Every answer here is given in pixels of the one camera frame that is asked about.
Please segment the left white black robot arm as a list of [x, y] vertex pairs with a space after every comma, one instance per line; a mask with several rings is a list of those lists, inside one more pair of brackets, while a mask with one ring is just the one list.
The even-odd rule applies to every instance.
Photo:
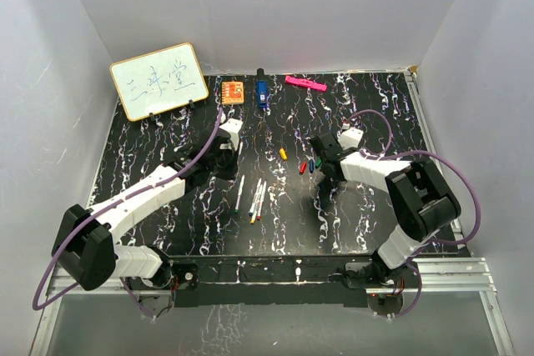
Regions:
[[207, 148], [185, 146], [149, 176], [111, 199], [63, 215], [53, 245], [58, 264], [84, 290], [111, 278], [141, 278], [164, 288], [172, 278], [169, 257], [146, 245], [125, 246], [121, 238], [167, 203], [205, 185], [210, 178], [235, 179], [242, 122], [231, 118], [210, 136]]

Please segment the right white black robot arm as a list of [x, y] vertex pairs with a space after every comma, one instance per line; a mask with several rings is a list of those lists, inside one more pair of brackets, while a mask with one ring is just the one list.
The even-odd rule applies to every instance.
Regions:
[[429, 158], [416, 161], [378, 160], [342, 144], [332, 133], [310, 140], [328, 178], [357, 182], [387, 193], [397, 225], [358, 274], [389, 287], [399, 280], [402, 267], [442, 228], [461, 215], [461, 205], [436, 164]]

